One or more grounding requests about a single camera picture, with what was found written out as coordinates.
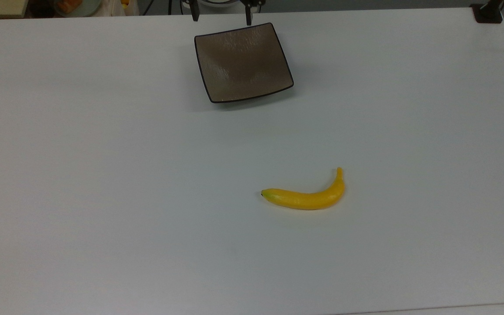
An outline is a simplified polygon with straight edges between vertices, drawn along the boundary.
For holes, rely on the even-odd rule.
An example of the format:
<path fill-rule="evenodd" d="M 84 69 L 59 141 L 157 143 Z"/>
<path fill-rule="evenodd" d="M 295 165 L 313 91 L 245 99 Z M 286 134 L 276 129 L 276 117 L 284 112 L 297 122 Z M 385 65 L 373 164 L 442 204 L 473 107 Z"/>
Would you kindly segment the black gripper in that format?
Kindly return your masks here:
<path fill-rule="evenodd" d="M 266 3 L 266 0 L 240 0 L 245 6 L 245 18 L 247 26 L 252 25 L 252 7 L 260 7 Z M 190 11 L 192 20 L 198 21 L 200 16 L 200 7 L 197 0 L 190 0 Z"/>

